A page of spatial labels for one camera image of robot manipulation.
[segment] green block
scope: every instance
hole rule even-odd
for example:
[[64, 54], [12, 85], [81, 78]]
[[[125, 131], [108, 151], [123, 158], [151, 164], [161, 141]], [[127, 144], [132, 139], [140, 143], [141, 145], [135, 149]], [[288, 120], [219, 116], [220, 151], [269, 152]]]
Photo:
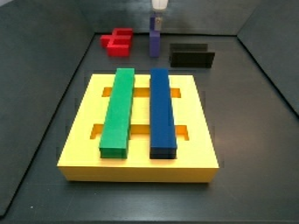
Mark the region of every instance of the green block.
[[135, 69], [119, 68], [99, 142], [101, 158], [127, 158], [133, 91]]

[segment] yellow base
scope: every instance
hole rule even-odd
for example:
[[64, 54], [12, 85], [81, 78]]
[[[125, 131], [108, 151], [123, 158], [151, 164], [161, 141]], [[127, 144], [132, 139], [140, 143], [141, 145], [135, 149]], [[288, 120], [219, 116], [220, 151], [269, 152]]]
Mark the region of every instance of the yellow base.
[[100, 158], [113, 74], [93, 74], [57, 163], [67, 180], [211, 182], [219, 163], [191, 75], [169, 75], [176, 159], [149, 159], [149, 75], [135, 75], [127, 159]]

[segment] building block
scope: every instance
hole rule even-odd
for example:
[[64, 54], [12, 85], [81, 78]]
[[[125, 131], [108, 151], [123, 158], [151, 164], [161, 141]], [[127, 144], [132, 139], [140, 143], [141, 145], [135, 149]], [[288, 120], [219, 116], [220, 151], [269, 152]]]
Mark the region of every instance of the building block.
[[99, 142], [101, 158], [127, 158], [135, 69], [119, 68]]
[[156, 58], [160, 55], [160, 32], [149, 31], [149, 56]]
[[151, 69], [151, 151], [149, 158], [176, 158], [173, 106], [168, 70]]
[[215, 52], [208, 52], [207, 44], [171, 44], [171, 67], [211, 68]]
[[149, 17], [149, 31], [155, 30], [155, 14]]
[[149, 155], [149, 74], [135, 75], [127, 159], [101, 158], [99, 141], [115, 81], [92, 74], [57, 167], [69, 181], [208, 183], [219, 170], [200, 98], [191, 75], [169, 75], [176, 159]]
[[132, 45], [133, 29], [115, 28], [112, 35], [101, 35], [100, 45], [107, 48], [111, 57], [127, 57]]

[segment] blue bar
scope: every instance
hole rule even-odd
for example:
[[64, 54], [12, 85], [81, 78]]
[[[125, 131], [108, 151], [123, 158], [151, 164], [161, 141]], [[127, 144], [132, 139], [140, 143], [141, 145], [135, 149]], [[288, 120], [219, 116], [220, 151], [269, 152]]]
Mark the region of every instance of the blue bar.
[[151, 69], [151, 152], [149, 158], [176, 158], [176, 135], [168, 70]]

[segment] black block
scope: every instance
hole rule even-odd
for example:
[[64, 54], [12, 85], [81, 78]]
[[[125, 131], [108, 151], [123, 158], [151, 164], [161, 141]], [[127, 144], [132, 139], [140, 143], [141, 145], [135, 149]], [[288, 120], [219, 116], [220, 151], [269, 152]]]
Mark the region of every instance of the black block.
[[171, 44], [171, 67], [211, 68], [215, 52], [208, 52], [207, 44]]

